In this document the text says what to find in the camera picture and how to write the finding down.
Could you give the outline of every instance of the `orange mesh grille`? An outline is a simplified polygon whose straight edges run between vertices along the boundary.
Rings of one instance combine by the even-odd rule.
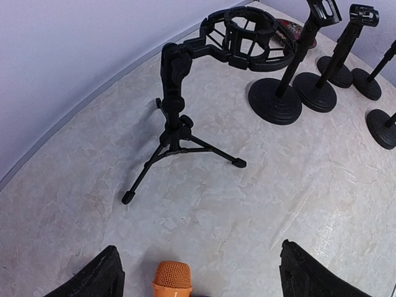
[[[180,262],[161,262],[155,272],[153,283],[167,288],[188,289],[191,287],[190,267]]]

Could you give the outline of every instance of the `baseboard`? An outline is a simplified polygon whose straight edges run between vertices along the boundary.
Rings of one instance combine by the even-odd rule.
[[[238,3],[235,6],[242,6],[246,5],[249,3],[252,3],[256,0],[244,0],[240,3]],[[114,75],[110,80],[105,82],[103,85],[98,87],[95,91],[93,91],[88,97],[84,98],[76,107],[74,107],[70,112],[68,112],[60,121],[58,121],[51,129],[49,129],[44,136],[42,136],[34,145],[31,147],[31,149],[23,155],[23,157],[12,167],[12,169],[5,175],[5,177],[0,181],[0,192],[4,189],[4,187],[7,185],[7,183],[17,174],[17,172],[26,164],[26,162],[29,161],[30,158],[34,156],[35,153],[42,147],[48,139],[50,139],[52,136],[57,133],[60,128],[62,128],[65,124],[67,124],[77,113],[79,113],[84,107],[86,107],[89,103],[94,101],[97,96],[102,94],[104,91],[106,91],[108,88],[110,88],[115,82],[119,81],[122,79],[125,75],[130,73],[132,70],[134,70],[136,67],[140,66],[147,60],[151,59],[154,57],[156,54],[158,54],[162,46],[165,43],[168,42],[176,42],[183,37],[191,34],[195,30],[197,30],[200,26],[200,23],[195,24],[194,26],[188,28],[187,30],[181,32],[180,34],[177,34],[167,42],[164,42],[160,45],[158,45],[156,48],[153,50],[149,51],[147,54],[139,58],[138,60],[132,62],[130,65],[128,65],[124,70],[120,71],[116,75]]]

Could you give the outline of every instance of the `tripod leg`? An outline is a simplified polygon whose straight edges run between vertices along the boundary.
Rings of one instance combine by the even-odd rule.
[[[210,145],[203,140],[200,140],[199,138],[196,138],[195,136],[190,135],[188,140],[194,142],[197,145],[200,145],[201,147],[210,149],[213,153],[223,157],[224,159],[227,159],[228,161],[232,162],[232,164],[238,168],[245,168],[246,167],[246,162],[242,159],[239,158],[234,158],[230,156],[229,154],[223,152],[222,150],[219,150],[218,148],[214,147],[213,145]]]
[[[131,189],[125,193],[123,199],[121,200],[123,202],[123,204],[127,205],[128,203],[130,203],[132,201],[132,199],[134,198],[134,196],[136,194],[135,190],[137,189],[139,184],[142,182],[142,180],[144,179],[147,172],[149,172],[150,167],[155,162],[157,162],[163,158],[163,156],[159,157],[159,154],[161,153],[162,150],[163,150],[163,146],[162,146],[162,144],[160,144],[158,146],[158,148],[155,150],[154,154],[151,156],[150,160],[144,165],[142,172],[137,177],[137,179],[136,179],[135,183],[133,184],[133,186],[131,187]]]

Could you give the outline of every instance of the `round base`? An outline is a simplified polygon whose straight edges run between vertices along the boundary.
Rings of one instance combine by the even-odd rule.
[[[372,110],[367,115],[366,124],[376,142],[381,147],[392,150],[396,147],[396,125],[386,127],[385,123],[389,119],[390,116],[385,111]]]
[[[249,104],[260,118],[276,125],[290,125],[297,121],[303,106],[290,86],[282,98],[275,96],[279,83],[277,79],[255,82],[249,90]]]
[[[337,105],[337,94],[328,82],[323,88],[317,88],[319,79],[316,74],[304,72],[296,76],[293,87],[305,106],[318,113],[329,113]]]
[[[362,95],[372,101],[378,101],[381,98],[382,90],[377,81],[374,79],[368,82],[367,78],[370,76],[366,71],[356,68],[352,70],[353,85],[358,89]]]
[[[127,191],[124,197],[121,199],[122,203],[127,205],[129,204],[135,196],[135,192]]]
[[[331,59],[331,57],[327,56],[321,57],[319,59],[317,62],[317,68],[321,73],[325,71]],[[340,88],[349,88],[353,83],[353,76],[350,70],[345,65],[343,65],[341,70],[339,70],[337,73],[333,72],[327,80]]]

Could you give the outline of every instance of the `marble floor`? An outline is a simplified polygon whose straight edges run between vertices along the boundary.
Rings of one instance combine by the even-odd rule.
[[[255,2],[276,17],[289,18]],[[335,46],[323,35],[298,72]],[[350,56],[351,69],[368,69]],[[257,117],[246,91],[269,74],[213,58],[193,62],[183,84],[193,133],[247,161],[212,153],[157,163],[135,199],[121,197],[158,145],[160,57],[116,82],[53,136],[0,193],[1,296],[43,296],[107,245],[118,248],[125,296],[151,296],[161,260],[191,266],[194,293],[281,296],[281,243],[296,241],[369,295],[396,281],[396,153],[370,136],[364,115],[395,111],[382,77],[378,102],[335,87],[329,114],[303,108],[293,125]]]

